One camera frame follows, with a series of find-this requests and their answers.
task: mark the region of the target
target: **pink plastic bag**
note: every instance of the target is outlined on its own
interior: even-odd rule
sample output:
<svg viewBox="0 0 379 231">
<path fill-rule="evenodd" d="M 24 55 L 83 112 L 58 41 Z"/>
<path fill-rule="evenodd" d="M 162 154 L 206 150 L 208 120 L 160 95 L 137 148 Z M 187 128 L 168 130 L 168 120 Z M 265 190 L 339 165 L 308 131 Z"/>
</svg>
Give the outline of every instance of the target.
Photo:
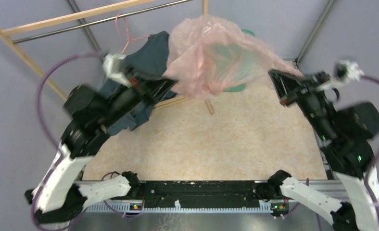
<svg viewBox="0 0 379 231">
<path fill-rule="evenodd" d="M 233 22 L 210 15 L 184 20 L 173 29 L 168 43 L 164 75 L 178 80 L 174 92 L 195 99 L 205 100 L 246 82 L 273 88 L 270 69 L 302 75 L 267 43 L 243 33 Z"/>
</svg>

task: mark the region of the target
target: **dark blue cloth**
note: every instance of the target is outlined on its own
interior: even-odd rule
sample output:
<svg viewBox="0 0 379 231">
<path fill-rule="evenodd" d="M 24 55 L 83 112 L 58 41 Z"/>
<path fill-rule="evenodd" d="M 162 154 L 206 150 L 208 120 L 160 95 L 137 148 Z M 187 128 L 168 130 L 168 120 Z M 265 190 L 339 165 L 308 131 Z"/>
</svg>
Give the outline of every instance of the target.
<svg viewBox="0 0 379 231">
<path fill-rule="evenodd" d="M 125 64 L 131 64 L 138 70 L 149 74 L 162 75 L 167 69 L 168 58 L 168 38 L 169 34 L 162 31 L 151 35 L 144 46 L 137 52 L 126 56 Z M 99 90 L 99 94 L 109 97 L 118 87 L 119 83 L 106 79 Z M 177 94 L 170 91 L 163 100 L 174 98 Z M 114 136 L 121 130 L 129 129 L 133 131 L 139 126 L 149 121 L 153 107 L 148 107 L 144 103 L 139 103 L 130 113 L 120 118 L 116 123 L 107 129 L 107 134 Z"/>
</svg>

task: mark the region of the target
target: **white joint cover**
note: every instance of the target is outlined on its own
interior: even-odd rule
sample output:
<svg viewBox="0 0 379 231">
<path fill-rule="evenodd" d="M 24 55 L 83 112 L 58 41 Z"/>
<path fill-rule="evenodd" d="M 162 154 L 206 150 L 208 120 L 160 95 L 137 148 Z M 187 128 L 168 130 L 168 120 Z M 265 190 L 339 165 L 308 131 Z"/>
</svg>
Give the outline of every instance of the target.
<svg viewBox="0 0 379 231">
<path fill-rule="evenodd" d="M 339 88 L 352 81 L 359 81 L 361 79 L 361 76 L 364 75 L 364 72 L 361 69 L 359 69 L 359 65 L 356 62 L 350 60 L 341 60 L 338 62 L 338 64 L 343 65 L 347 68 L 347 73 L 345 74 L 345 76 L 340 79 L 331 78 L 330 81 L 321 84 L 318 87 L 318 90 Z"/>
<path fill-rule="evenodd" d="M 121 175 L 94 184 L 79 185 L 80 193 L 88 198 L 83 204 L 83 208 L 87 208 L 93 204 L 113 197 L 125 196 L 130 188 L 131 186 L 128 180 Z"/>
<path fill-rule="evenodd" d="M 317 190 L 311 189 L 307 185 L 300 183 L 294 177 L 285 179 L 280 189 L 284 196 L 300 202 L 302 205 L 318 213 L 330 224 L 333 223 L 330 213 L 341 208 L 340 200 L 328 197 Z"/>
<path fill-rule="evenodd" d="M 126 76 L 119 72 L 119 64 L 120 60 L 123 60 L 126 56 L 124 54 L 108 54 L 104 57 L 103 61 L 103 70 L 106 74 L 106 77 L 118 82 L 126 87 L 131 87 L 130 81 L 126 78 Z"/>
<path fill-rule="evenodd" d="M 379 230 L 375 205 L 372 203 L 371 197 L 365 188 L 364 180 L 339 172 L 335 174 L 341 180 L 351 200 L 358 229 L 361 231 Z M 369 186 L 378 199 L 379 204 L 379 183 L 376 168 L 373 168 L 369 174 Z"/>
<path fill-rule="evenodd" d="M 61 145 L 60 148 L 64 153 L 64 159 L 53 170 L 53 173 L 47 183 L 43 186 L 42 193 L 36 202 L 37 209 L 41 209 L 43 213 L 53 211 L 63 206 L 66 195 L 79 172 L 86 163 L 93 158 L 92 156 L 87 156 L 71 159 L 70 151 L 67 146 Z M 52 170 L 53 163 L 58 160 L 59 156 L 60 153 L 58 151 L 48 171 Z M 40 186 L 41 183 L 33 190 L 33 196 L 35 196 L 35 193 Z"/>
</svg>

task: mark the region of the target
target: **pink hanger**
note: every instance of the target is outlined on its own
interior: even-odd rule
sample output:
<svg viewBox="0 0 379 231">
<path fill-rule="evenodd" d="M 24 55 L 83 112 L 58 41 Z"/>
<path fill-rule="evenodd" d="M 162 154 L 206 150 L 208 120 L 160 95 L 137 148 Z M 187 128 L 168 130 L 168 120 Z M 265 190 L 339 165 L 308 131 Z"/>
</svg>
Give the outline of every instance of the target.
<svg viewBox="0 0 379 231">
<path fill-rule="evenodd" d="M 119 18 L 119 15 L 121 15 L 121 13 L 118 13 L 116 15 L 115 24 L 116 24 L 116 30 L 117 30 L 117 32 L 120 33 L 120 28 L 119 28 L 119 26 L 117 24 L 117 19 Z M 128 46 L 128 44 L 129 44 L 130 41 L 136 41 L 136 40 L 146 39 L 146 38 L 150 37 L 150 36 L 144 36 L 144 37 L 141 37 L 141 38 L 130 38 L 130 32 L 128 30 L 128 25 L 127 25 L 126 17 L 124 17 L 123 19 L 124 19 L 125 25 L 126 25 L 127 43 L 126 43 L 125 47 L 122 50 L 122 54 L 125 52 L 125 50 L 126 50 L 126 48 L 127 48 L 127 46 Z"/>
</svg>

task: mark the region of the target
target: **lavender wall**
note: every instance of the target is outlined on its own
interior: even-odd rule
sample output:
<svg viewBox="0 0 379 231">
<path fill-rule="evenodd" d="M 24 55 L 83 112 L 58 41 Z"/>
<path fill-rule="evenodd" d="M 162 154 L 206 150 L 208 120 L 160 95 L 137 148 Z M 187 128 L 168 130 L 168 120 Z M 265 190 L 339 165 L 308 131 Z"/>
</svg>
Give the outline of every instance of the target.
<svg viewBox="0 0 379 231">
<path fill-rule="evenodd" d="M 379 78 L 379 0 L 339 1 L 303 60 L 301 69 L 305 73 L 323 69 L 330 72 L 335 61 L 342 56 L 355 57 L 363 71 Z M 340 91 L 339 107 L 369 100 L 379 110 L 379 86 L 363 81 L 345 86 Z M 379 137 L 371 144 L 374 150 L 378 148 Z"/>
<path fill-rule="evenodd" d="M 128 13 L 172 2 L 157 0 L 138 7 L 123 9 L 96 17 L 87 21 L 116 16 L 117 13 Z M 296 58 L 310 31 L 328 0 L 242 0 L 234 4 L 233 0 L 209 0 L 209 14 L 224 17 L 241 28 L 253 31 L 257 37 L 272 44 L 282 58 Z M 119 2 L 119 0 L 76 0 L 81 10 L 88 10 Z M 164 9 L 142 13 L 127 18 L 132 37 L 142 37 L 162 30 L 170 32 L 174 25 L 188 17 L 201 14 L 201 0 L 182 3 Z M 114 21 L 91 27 L 91 30 L 103 50 L 121 51 L 126 44 L 124 22 L 119 19 L 121 33 L 118 34 Z M 126 53 L 140 48 L 144 41 L 129 45 Z"/>
<path fill-rule="evenodd" d="M 82 10 L 114 3 L 116 0 L 81 1 Z M 150 5 L 170 2 L 160 0 Z M 242 28 L 254 31 L 258 37 L 273 44 L 279 55 L 294 58 L 308 36 L 326 0 L 298 0 L 289 3 L 276 1 L 242 1 L 232 7 L 232 1 L 210 0 L 210 13 L 226 17 Z M 71 13 L 65 1 L 0 0 L 0 26 L 9 28 Z M 129 18 L 133 36 L 144 36 L 161 30 L 170 31 L 185 17 L 201 14 L 201 0 L 157 10 Z M 114 13 L 93 17 L 88 21 L 114 16 Z M 61 28 L 53 26 L 43 31 Z M 100 46 L 121 50 L 125 34 L 117 34 L 114 23 L 93 26 L 92 31 Z M 143 41 L 132 44 L 128 53 L 141 47 Z M 47 70 L 58 60 L 78 52 L 91 50 L 79 30 L 41 38 L 21 46 Z M 52 77 L 66 92 L 75 85 L 87 82 L 98 86 L 102 74 L 96 60 L 77 61 L 58 70 Z M 34 92 L 39 77 L 0 41 L 0 230 L 33 230 L 29 221 L 29 206 L 23 193 L 35 187 L 51 163 L 55 150 L 43 136 L 34 109 Z M 44 110 L 56 137 L 69 122 L 61 109 L 62 100 L 49 89 L 45 91 Z"/>
<path fill-rule="evenodd" d="M 71 13 L 65 1 L 0 0 L 0 26 L 9 28 Z M 21 44 L 44 69 L 66 56 L 91 50 L 81 31 Z M 53 78 L 69 92 L 76 84 L 98 85 L 97 60 L 65 66 Z M 39 77 L 0 40 L 0 230 L 32 231 L 23 197 L 48 169 L 55 150 L 37 123 L 34 93 Z M 62 100 L 47 89 L 44 110 L 56 137 L 68 123 Z"/>
</svg>

